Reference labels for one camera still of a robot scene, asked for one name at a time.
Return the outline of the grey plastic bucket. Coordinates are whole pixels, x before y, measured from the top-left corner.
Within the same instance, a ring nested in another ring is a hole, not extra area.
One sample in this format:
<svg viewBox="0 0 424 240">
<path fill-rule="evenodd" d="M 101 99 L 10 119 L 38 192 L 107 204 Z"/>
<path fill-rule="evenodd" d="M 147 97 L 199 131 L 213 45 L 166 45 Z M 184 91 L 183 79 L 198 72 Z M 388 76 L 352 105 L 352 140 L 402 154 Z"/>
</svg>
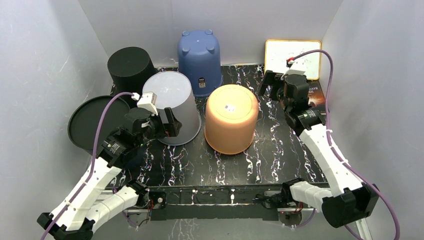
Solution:
<svg viewBox="0 0 424 240">
<path fill-rule="evenodd" d="M 165 108 L 171 108 L 182 127 L 176 137 L 165 137 L 161 143 L 180 146 L 189 143 L 200 132 L 202 120 L 189 79 L 177 71 L 163 71 L 150 77 L 142 88 L 143 93 L 156 94 L 155 107 L 163 122 L 167 122 Z"/>
</svg>

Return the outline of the large dark blue bucket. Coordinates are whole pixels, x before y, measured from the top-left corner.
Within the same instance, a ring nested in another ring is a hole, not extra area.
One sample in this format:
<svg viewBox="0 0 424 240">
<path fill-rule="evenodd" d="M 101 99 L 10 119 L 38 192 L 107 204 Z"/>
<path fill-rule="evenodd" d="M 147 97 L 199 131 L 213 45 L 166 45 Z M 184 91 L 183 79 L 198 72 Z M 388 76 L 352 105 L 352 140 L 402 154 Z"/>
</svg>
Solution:
<svg viewBox="0 0 424 240">
<path fill-rule="evenodd" d="M 74 111 L 69 120 L 67 132 L 70 141 L 90 155 L 93 154 L 100 118 L 112 98 L 112 95 L 101 95 L 87 100 Z M 128 113 L 142 111 L 142 108 L 130 107 L 123 97 L 114 100 L 103 118 L 97 146 L 100 147 L 110 133 L 125 126 Z"/>
</svg>

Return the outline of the black ribbed plastic bucket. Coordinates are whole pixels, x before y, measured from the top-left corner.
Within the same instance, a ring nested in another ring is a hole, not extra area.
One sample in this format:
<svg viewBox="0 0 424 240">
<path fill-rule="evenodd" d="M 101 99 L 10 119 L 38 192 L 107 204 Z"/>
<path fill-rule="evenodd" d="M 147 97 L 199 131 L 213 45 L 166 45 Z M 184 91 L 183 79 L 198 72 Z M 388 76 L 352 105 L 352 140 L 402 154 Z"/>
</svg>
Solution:
<svg viewBox="0 0 424 240">
<path fill-rule="evenodd" d="M 107 69 L 115 94 L 142 94 L 147 80 L 159 72 L 148 52 L 137 46 L 125 47 L 113 53 L 107 61 Z"/>
</svg>

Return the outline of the light blue plastic bucket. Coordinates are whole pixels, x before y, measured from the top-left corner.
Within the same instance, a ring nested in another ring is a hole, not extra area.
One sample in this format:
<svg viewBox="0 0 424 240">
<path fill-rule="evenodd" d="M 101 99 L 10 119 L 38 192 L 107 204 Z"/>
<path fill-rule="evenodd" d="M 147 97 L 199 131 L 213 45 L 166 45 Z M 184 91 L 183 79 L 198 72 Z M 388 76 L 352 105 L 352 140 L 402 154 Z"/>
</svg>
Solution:
<svg viewBox="0 0 424 240">
<path fill-rule="evenodd" d="M 183 31 L 177 57 L 178 71 L 189 79 L 194 96 L 209 96 L 222 85 L 220 44 L 211 29 Z"/>
</svg>

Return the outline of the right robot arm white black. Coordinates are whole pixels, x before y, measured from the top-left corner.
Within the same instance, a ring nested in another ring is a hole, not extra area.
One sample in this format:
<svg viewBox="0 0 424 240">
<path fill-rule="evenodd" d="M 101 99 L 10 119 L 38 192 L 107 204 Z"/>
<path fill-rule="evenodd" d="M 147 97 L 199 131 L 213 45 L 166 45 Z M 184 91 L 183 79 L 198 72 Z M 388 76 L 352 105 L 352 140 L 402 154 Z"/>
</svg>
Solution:
<svg viewBox="0 0 424 240">
<path fill-rule="evenodd" d="M 287 124 L 312 153 L 329 184 L 329 189 L 325 189 L 302 178 L 284 182 L 282 202 L 288 207 L 308 204 L 322 212 L 334 228 L 369 217 L 379 196 L 345 167 L 346 161 L 335 156 L 336 145 L 327 137 L 326 118 L 309 104 L 306 76 L 267 70 L 258 95 L 263 96 L 268 87 L 270 99 L 281 103 Z"/>
</svg>

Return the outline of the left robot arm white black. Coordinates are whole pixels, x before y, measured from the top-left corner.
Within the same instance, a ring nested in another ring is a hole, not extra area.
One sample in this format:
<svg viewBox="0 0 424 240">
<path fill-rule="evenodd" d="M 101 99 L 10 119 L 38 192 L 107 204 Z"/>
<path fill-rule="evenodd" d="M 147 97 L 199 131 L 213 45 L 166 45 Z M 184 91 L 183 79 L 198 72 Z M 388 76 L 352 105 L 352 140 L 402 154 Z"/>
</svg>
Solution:
<svg viewBox="0 0 424 240">
<path fill-rule="evenodd" d="M 90 240 L 103 224 L 125 209 L 147 206 L 148 188 L 137 180 L 96 201 L 145 142 L 179 134 L 182 123 L 170 107 L 164 112 L 166 123 L 148 109 L 132 108 L 122 126 L 111 131 L 101 144 L 94 144 L 91 164 L 72 191 L 54 210 L 38 217 L 37 223 L 44 229 L 41 239 L 51 235 L 55 240 Z"/>
</svg>

